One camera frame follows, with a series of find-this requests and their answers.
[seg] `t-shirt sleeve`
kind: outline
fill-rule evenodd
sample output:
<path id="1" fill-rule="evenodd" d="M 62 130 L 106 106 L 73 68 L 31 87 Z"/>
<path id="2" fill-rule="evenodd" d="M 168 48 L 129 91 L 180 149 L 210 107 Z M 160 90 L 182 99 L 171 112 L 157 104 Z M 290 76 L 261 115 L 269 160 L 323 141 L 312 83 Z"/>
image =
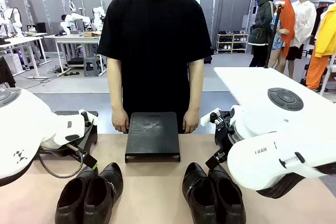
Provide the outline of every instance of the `t-shirt sleeve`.
<path id="1" fill-rule="evenodd" d="M 187 62 L 204 59 L 213 54 L 212 44 L 201 6 L 195 1 L 190 15 Z"/>
<path id="2" fill-rule="evenodd" d="M 121 6 L 119 0 L 113 0 L 106 12 L 103 30 L 101 32 L 98 54 L 116 60 L 122 59 L 120 43 Z"/>

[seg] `gray circular cap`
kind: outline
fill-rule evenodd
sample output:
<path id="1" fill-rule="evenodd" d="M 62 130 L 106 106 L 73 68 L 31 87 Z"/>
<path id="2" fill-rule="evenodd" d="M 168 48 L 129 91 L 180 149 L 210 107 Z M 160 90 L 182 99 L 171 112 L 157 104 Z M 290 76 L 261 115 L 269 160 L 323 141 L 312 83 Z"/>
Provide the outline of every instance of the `gray circular cap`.
<path id="1" fill-rule="evenodd" d="M 268 90 L 268 98 L 278 107 L 288 111 L 300 111 L 303 109 L 302 99 L 294 92 L 273 88 Z"/>
<path id="2" fill-rule="evenodd" d="M 21 89 L 18 88 L 9 88 L 0 91 L 0 108 L 13 102 L 20 94 Z"/>

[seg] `man in black t-shirt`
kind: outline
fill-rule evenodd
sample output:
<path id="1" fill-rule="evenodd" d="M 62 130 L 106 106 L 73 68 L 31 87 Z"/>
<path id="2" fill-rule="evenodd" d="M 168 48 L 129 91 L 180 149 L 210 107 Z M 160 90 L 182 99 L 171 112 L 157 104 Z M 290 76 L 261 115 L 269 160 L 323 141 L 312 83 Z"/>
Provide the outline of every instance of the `man in black t-shirt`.
<path id="1" fill-rule="evenodd" d="M 108 57 L 112 123 L 133 112 L 175 112 L 179 133 L 198 127 L 205 57 L 212 46 L 195 0 L 113 0 L 98 53 Z"/>

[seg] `orange shirt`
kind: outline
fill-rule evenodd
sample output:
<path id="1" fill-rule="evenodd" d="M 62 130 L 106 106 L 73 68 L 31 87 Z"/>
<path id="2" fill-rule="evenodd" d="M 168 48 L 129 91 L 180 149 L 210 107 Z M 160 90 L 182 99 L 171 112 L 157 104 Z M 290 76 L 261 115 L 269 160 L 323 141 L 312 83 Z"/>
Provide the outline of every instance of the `orange shirt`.
<path id="1" fill-rule="evenodd" d="M 295 12 L 293 9 L 293 6 L 290 2 L 290 0 L 281 0 L 284 1 L 285 4 L 283 5 L 283 9 L 281 10 L 280 14 L 280 22 L 281 22 L 281 28 L 289 30 L 289 34 L 283 34 L 281 35 L 281 40 L 286 43 L 285 49 L 284 49 L 284 56 L 287 57 L 290 42 L 292 39 L 294 39 L 295 36 Z"/>

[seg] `shoe rack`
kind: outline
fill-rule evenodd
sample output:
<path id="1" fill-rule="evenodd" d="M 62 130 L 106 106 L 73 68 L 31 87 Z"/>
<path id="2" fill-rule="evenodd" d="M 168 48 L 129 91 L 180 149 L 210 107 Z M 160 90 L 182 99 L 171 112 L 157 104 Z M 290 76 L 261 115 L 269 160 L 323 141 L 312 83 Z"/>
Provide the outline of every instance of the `shoe rack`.
<path id="1" fill-rule="evenodd" d="M 220 52 L 246 52 L 248 34 L 217 34 L 216 50 Z"/>

